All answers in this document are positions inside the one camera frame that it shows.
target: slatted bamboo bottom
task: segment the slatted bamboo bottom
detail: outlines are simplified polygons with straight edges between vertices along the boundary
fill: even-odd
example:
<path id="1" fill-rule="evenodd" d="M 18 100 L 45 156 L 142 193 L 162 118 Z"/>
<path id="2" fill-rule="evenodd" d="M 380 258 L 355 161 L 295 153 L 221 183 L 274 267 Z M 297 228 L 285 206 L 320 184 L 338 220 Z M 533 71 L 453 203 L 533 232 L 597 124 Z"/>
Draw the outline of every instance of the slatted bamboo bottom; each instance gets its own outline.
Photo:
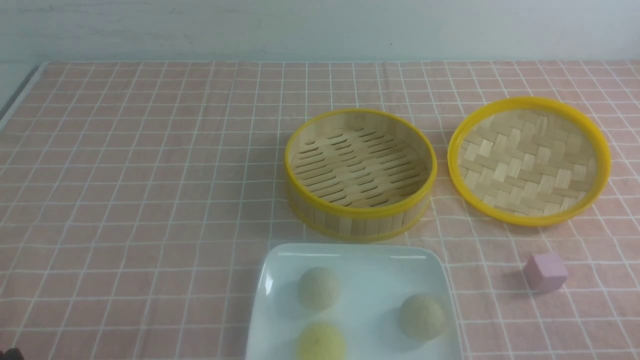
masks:
<path id="1" fill-rule="evenodd" d="M 316 197 L 352 208 L 395 204 L 429 177 L 426 160 L 382 130 L 333 129 L 300 146 L 291 168 Z"/>
<path id="2" fill-rule="evenodd" d="M 572 122 L 511 110 L 480 122 L 465 137 L 458 166 L 474 195 L 493 208 L 527 217 L 566 210 L 596 179 L 596 155 Z"/>

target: pink wooden block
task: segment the pink wooden block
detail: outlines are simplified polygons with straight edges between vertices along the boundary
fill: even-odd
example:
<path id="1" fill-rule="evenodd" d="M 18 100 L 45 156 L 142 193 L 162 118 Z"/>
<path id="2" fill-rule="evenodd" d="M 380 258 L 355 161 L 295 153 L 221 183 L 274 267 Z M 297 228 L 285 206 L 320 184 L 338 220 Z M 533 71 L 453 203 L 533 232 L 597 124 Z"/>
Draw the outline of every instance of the pink wooden block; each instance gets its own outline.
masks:
<path id="1" fill-rule="evenodd" d="M 562 288 L 569 275 L 562 259 L 555 252 L 531 256 L 523 271 L 529 287 L 540 293 L 550 293 Z"/>

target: bamboo steamer lid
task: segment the bamboo steamer lid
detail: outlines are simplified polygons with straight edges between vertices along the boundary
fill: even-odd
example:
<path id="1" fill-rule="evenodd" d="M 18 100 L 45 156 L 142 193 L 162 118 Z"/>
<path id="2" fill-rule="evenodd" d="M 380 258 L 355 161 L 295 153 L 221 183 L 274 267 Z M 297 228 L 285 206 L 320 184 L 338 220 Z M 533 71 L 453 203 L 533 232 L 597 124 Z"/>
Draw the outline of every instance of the bamboo steamer lid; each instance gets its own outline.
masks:
<path id="1" fill-rule="evenodd" d="M 574 217 L 598 197 L 611 167 L 604 137 L 587 116 L 537 97 L 477 110 L 454 133 L 448 155 L 461 195 L 518 225 Z"/>

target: white square plate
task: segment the white square plate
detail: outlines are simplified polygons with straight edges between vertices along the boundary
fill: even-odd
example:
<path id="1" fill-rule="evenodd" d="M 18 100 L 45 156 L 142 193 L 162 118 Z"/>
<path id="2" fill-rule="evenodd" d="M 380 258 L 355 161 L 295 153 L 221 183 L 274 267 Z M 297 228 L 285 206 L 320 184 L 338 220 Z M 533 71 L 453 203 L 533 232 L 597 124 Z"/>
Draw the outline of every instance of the white square plate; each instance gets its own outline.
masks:
<path id="1" fill-rule="evenodd" d="M 298 302 L 300 276 L 331 268 L 340 279 L 338 302 L 313 314 Z M 435 296 L 449 326 L 426 344 L 398 326 L 402 302 L 416 293 Z M 382 245 L 286 244 L 264 262 L 253 303 L 246 360 L 294 360 L 300 332 L 316 321 L 336 325 L 353 360 L 462 360 L 451 292 L 438 257 L 426 250 Z"/>

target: dough ball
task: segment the dough ball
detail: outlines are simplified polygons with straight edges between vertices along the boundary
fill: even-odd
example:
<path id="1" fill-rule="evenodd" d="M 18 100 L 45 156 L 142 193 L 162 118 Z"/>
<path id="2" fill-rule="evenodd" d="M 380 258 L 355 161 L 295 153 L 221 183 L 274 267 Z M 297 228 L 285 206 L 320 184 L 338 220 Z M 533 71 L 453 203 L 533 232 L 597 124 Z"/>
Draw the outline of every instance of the dough ball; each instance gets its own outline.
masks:
<path id="1" fill-rule="evenodd" d="M 400 328 L 411 339 L 427 342 L 437 338 L 447 323 L 444 310 L 429 295 L 408 297 L 400 308 Z"/>
<path id="2" fill-rule="evenodd" d="M 328 268 L 313 268 L 305 272 L 298 282 L 300 303 L 310 310 L 321 311 L 332 307 L 340 297 L 340 281 Z"/>
<path id="3" fill-rule="evenodd" d="M 300 334 L 296 360 L 344 360 L 346 351 L 344 337 L 337 327 L 315 323 Z"/>

